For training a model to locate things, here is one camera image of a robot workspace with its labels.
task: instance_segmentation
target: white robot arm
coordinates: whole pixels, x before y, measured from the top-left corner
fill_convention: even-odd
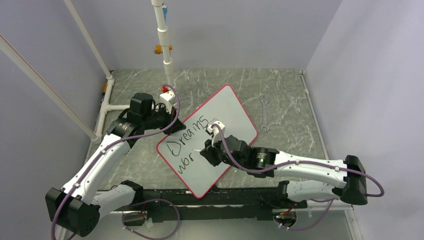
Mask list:
[[[145,130],[161,129],[170,135],[186,128],[175,119],[177,111],[170,103],[174,97],[173,91],[166,91],[156,103],[150,94],[134,95],[129,109],[124,110],[107,129],[99,148],[81,170],[60,190],[52,187],[46,194],[52,222],[59,209],[57,224],[85,237],[103,216],[122,206],[144,201],[143,187],[128,180],[102,194],[96,195],[96,192],[111,169],[136,143],[137,136],[143,135]]]
[[[348,204],[367,204],[366,174],[356,156],[348,155],[345,160],[322,160],[296,156],[272,148],[250,147],[232,135],[222,139],[220,132],[224,134],[224,129],[225,125],[218,120],[212,121],[206,129],[212,138],[205,142],[200,155],[211,165],[229,164],[258,178],[308,179],[281,181],[278,184],[281,201],[296,203],[307,199],[339,198]]]

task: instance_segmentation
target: vertical pipe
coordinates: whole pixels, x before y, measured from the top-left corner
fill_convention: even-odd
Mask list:
[[[53,88],[34,70],[34,68],[0,35],[0,49],[8,56],[70,119],[86,133],[93,142],[102,140],[81,120]]]
[[[109,72],[109,69],[106,66],[105,62],[103,61],[102,56],[100,56],[100,53],[97,50],[96,45],[94,44],[92,38],[90,37],[90,34],[86,29],[86,26],[84,26],[84,23],[80,18],[80,15],[78,15],[78,12],[75,9],[74,4],[72,3],[72,0],[64,0],[64,2],[67,8],[69,9],[69,12],[72,15],[73,19],[75,20],[76,24],[78,25],[79,29],[81,30],[82,35],[84,36],[85,40],[90,46],[90,49],[93,52],[95,58],[97,59],[98,64],[100,64],[100,67],[103,70],[104,74],[106,75],[106,78],[108,80],[111,79],[112,75]]]
[[[168,27],[165,24],[164,10],[162,9],[163,3],[163,0],[151,0],[157,21],[157,34],[159,36],[159,43],[162,47],[163,66],[165,68],[166,78],[168,80],[168,84],[174,86],[174,66],[170,54]]]

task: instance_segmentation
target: gray marble surface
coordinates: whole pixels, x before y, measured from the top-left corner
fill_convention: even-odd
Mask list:
[[[138,92],[152,94],[158,99],[160,87],[166,83],[163,69],[116,70],[113,75],[116,80],[110,96],[113,105],[129,104]],[[259,130],[252,146],[325,158],[297,69],[175,69],[174,85],[181,99],[179,118],[184,120],[225,84],[232,85],[258,130],[262,124],[260,96],[270,99],[267,106],[269,131]],[[109,126],[119,113],[108,113],[105,126]],[[156,152],[156,144],[164,136],[139,139],[109,173],[100,189],[108,190],[124,180],[134,181],[146,189],[186,189]],[[91,153],[97,147],[93,145]],[[216,185],[219,188],[274,187],[282,180],[295,179],[255,178],[232,167]]]

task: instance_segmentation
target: metal wrench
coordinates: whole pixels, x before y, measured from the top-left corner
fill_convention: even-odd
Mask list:
[[[262,95],[260,97],[260,101],[262,102],[262,125],[260,126],[260,129],[263,130],[265,128],[266,132],[268,132],[268,130],[270,130],[270,126],[268,126],[267,120],[267,103],[270,99]]]

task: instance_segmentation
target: whiteboard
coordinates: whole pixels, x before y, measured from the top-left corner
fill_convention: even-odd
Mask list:
[[[230,168],[225,163],[214,167],[195,151],[205,148],[205,141],[211,138],[205,130],[213,119],[225,125],[225,137],[234,135],[250,144],[258,135],[234,89],[227,84],[183,121],[185,130],[165,136],[156,146],[160,156],[198,199]]]

